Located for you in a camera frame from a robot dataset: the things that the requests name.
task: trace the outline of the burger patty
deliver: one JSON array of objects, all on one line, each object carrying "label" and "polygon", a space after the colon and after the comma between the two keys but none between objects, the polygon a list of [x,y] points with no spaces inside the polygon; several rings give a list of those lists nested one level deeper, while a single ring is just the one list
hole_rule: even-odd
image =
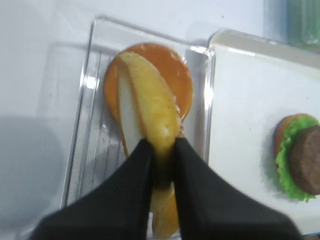
[{"label": "burger patty", "polygon": [[288,158],[294,182],[306,193],[320,194],[320,126],[303,130]]}]

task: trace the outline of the clear plastic tray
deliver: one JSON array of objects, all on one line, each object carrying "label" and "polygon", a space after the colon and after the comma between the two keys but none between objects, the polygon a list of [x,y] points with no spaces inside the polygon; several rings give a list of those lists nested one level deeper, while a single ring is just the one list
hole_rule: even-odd
[{"label": "clear plastic tray", "polygon": [[214,52],[207,47],[107,17],[97,17],[91,25],[81,74],[67,204],[99,186],[126,159],[120,128],[105,104],[102,84],[107,66],[115,54],[143,42],[159,43],[174,49],[189,67],[193,80],[193,103],[183,122],[184,132],[195,151],[208,162]]}]

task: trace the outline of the white surface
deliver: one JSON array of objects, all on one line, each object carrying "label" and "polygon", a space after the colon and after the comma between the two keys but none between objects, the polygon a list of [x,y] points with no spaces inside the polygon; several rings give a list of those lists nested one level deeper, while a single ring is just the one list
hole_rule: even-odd
[{"label": "white surface", "polygon": [[320,197],[309,203],[287,198],[272,143],[284,117],[308,113],[320,119],[320,55],[230,31],[214,36],[211,47],[216,62],[209,165],[246,195],[290,216],[303,234],[319,232]]},{"label": "white surface", "polygon": [[[21,192],[21,196],[32,192],[40,201],[43,188],[49,193],[45,204],[16,197],[17,202],[12,206],[23,209],[31,204],[35,207],[32,211],[5,208],[1,197],[0,216],[10,215],[13,222],[6,227],[0,224],[1,239],[25,238],[25,233],[43,214],[60,205],[83,48],[90,22],[100,14],[203,44],[220,28],[286,40],[285,0],[0,1],[0,139],[8,143],[0,145],[0,159],[7,159],[1,162],[1,169],[11,173],[0,175],[0,182],[8,183],[5,188],[1,185],[1,196],[5,194],[13,199],[16,192]],[[44,147],[46,140],[56,144]],[[52,175],[45,174],[48,169],[41,161],[43,158],[55,163]],[[27,169],[25,176],[15,180],[14,176]],[[38,179],[36,173],[43,173],[43,179]],[[60,176],[57,185],[37,187],[35,184],[49,181],[51,176]]]}]

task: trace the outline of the white tray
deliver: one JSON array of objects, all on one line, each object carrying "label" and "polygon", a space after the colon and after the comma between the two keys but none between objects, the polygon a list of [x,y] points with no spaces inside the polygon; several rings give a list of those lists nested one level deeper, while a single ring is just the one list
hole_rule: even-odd
[{"label": "white tray", "polygon": [[320,232],[320,196],[287,198],[272,143],[275,126],[296,113],[320,119],[320,55],[231,30],[215,52],[209,165],[244,194],[288,215],[302,234]]}]

